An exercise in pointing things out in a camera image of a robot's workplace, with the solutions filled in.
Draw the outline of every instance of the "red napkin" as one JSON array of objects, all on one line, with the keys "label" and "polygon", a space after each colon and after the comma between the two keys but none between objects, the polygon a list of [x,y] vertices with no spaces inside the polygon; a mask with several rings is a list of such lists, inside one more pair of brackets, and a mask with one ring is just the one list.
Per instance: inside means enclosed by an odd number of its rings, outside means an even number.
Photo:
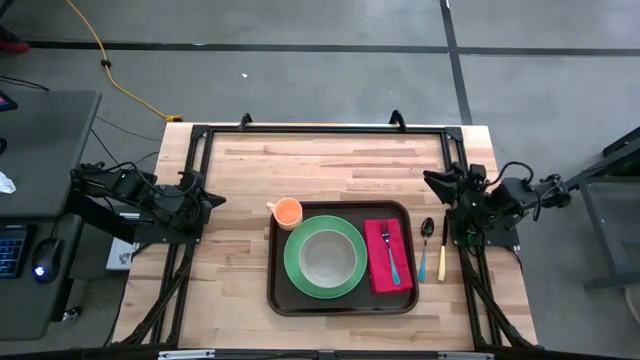
[{"label": "red napkin", "polygon": [[[389,245],[393,254],[400,285],[393,283],[391,263],[387,243],[382,239],[380,225],[387,222],[389,228]],[[369,272],[371,273],[371,287],[376,294],[402,292],[413,288],[407,254],[404,251],[404,240],[398,219],[365,220],[364,238],[367,243],[369,257]]]}]

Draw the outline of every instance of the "orange cup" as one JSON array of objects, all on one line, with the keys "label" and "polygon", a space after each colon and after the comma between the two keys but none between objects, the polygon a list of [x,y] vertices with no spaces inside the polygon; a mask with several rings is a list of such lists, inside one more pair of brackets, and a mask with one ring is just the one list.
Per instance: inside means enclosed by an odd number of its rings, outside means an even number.
[{"label": "orange cup", "polygon": [[291,231],[302,222],[302,205],[296,199],[284,198],[277,203],[267,203],[282,230]]}]

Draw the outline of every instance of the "gray desk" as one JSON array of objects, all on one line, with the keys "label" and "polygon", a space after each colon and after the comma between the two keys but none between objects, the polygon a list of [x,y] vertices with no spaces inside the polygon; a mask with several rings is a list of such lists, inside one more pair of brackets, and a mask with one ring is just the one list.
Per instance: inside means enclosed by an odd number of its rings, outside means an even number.
[{"label": "gray desk", "polygon": [[7,150],[0,171],[16,192],[0,193],[0,217],[55,217],[65,204],[69,171],[76,167],[98,110],[93,91],[7,92],[18,109],[0,113]]},{"label": "gray desk", "polygon": [[16,184],[11,195],[0,194],[0,223],[35,224],[36,234],[18,279],[0,280],[0,341],[44,336],[60,316],[69,295],[69,273],[82,230],[82,220],[65,215],[55,236],[65,242],[60,273],[49,284],[31,274],[35,246],[50,236],[54,219],[65,205],[69,171],[84,151],[100,102],[96,92],[7,92],[17,110],[0,113],[0,136],[9,142],[0,155],[0,171]]}]

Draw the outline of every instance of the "keyboard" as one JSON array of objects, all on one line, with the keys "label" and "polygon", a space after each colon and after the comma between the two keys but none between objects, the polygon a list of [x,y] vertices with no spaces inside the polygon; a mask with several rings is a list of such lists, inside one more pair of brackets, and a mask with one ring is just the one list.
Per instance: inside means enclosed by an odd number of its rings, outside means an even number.
[{"label": "keyboard", "polygon": [[32,225],[0,226],[0,279],[20,277],[34,232]]}]

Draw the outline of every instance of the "white bowl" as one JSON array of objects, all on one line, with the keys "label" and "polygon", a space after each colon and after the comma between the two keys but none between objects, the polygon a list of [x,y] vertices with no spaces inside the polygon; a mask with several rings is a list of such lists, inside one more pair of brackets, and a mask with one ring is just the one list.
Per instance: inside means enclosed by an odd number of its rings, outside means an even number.
[{"label": "white bowl", "polygon": [[312,284],[334,288],[347,282],[356,269],[356,249],[351,241],[333,230],[318,231],[300,248],[300,270]]}]

